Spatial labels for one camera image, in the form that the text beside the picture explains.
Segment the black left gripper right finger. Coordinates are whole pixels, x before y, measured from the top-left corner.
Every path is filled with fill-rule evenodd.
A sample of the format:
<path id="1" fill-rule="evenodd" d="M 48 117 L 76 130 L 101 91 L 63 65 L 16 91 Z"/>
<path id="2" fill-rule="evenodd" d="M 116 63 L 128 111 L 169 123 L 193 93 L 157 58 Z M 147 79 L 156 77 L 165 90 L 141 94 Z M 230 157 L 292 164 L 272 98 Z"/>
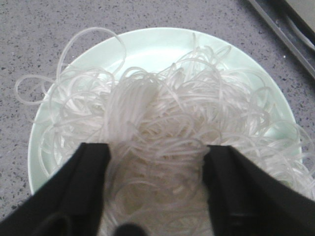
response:
<path id="1" fill-rule="evenodd" d="M 231 146 L 210 146 L 203 182 L 217 236 L 313 236 L 315 203 Z"/>

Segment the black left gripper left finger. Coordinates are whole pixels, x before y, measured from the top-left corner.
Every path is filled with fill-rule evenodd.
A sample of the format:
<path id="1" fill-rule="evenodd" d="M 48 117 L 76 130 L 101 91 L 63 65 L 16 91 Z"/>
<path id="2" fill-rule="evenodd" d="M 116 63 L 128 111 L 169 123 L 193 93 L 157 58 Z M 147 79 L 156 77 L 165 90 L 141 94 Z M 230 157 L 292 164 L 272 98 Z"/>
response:
<path id="1" fill-rule="evenodd" d="M 2 236 L 95 236 L 110 161 L 107 144 L 82 143 L 65 165 L 0 224 Z"/>

